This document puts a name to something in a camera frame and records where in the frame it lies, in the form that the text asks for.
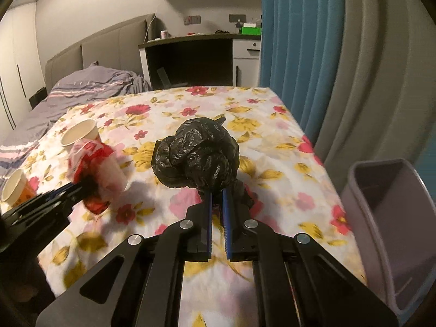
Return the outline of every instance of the red plastic bag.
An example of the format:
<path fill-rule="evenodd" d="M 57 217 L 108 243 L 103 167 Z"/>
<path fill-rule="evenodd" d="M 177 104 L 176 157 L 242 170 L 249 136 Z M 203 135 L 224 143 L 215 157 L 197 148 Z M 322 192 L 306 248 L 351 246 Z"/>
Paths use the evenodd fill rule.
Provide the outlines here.
<path fill-rule="evenodd" d="M 127 185 L 114 149 L 97 140 L 82 139 L 74 144 L 68 157 L 67 177 L 78 183 L 88 176 L 97 182 L 98 192 L 84 199 L 83 203 L 91 213 L 101 214 Z"/>

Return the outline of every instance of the desk drawer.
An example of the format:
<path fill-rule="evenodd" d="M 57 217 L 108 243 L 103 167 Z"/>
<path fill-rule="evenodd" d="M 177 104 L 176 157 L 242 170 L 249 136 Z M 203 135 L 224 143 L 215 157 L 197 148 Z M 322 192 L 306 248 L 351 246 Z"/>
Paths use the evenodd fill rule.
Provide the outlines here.
<path fill-rule="evenodd" d="M 260 53 L 260 40 L 233 40 L 233 57 L 258 59 Z"/>

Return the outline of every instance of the floral bed sheet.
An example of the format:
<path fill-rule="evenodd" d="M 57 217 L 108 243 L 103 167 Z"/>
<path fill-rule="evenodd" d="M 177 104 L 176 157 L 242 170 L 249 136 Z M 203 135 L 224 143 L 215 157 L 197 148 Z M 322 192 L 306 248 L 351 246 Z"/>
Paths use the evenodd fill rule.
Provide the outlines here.
<path fill-rule="evenodd" d="M 275 93 L 267 88 L 185 87 L 71 108 L 22 165 L 38 193 L 66 184 L 68 154 L 60 137 L 69 126 L 94 118 L 102 141 L 116 149 L 129 179 L 125 195 L 100 216 L 77 204 L 71 224 L 40 253 L 56 296 L 129 235 L 157 235 L 200 202 L 196 190 L 166 188 L 157 180 L 150 166 L 154 144 L 187 119 L 222 115 L 224 127 L 239 143 L 238 178 L 257 198 L 252 215 L 284 235 L 308 233 L 365 282 L 341 201 L 310 141 Z M 256 326 L 256 306 L 251 263 L 226 259 L 223 230 L 214 219 L 212 259 L 185 265 L 179 325 Z"/>

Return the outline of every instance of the wardrobe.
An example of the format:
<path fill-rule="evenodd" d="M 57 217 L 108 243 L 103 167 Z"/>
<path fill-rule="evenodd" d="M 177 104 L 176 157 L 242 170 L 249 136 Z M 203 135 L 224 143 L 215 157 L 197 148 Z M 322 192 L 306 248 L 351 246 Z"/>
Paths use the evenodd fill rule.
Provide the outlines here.
<path fill-rule="evenodd" d="M 25 4 L 0 21 L 0 145 L 32 109 L 29 98 L 45 86 L 35 13 L 36 3 Z"/>

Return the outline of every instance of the black plastic bag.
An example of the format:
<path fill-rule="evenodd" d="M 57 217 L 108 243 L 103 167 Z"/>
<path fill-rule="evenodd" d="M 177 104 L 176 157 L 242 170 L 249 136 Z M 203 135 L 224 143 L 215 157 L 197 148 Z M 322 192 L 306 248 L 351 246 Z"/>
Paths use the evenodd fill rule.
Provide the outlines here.
<path fill-rule="evenodd" d="M 157 141 L 151 167 L 169 188 L 188 186 L 199 192 L 218 193 L 236 180 L 239 147 L 217 121 L 195 118 L 185 121 L 176 135 Z"/>

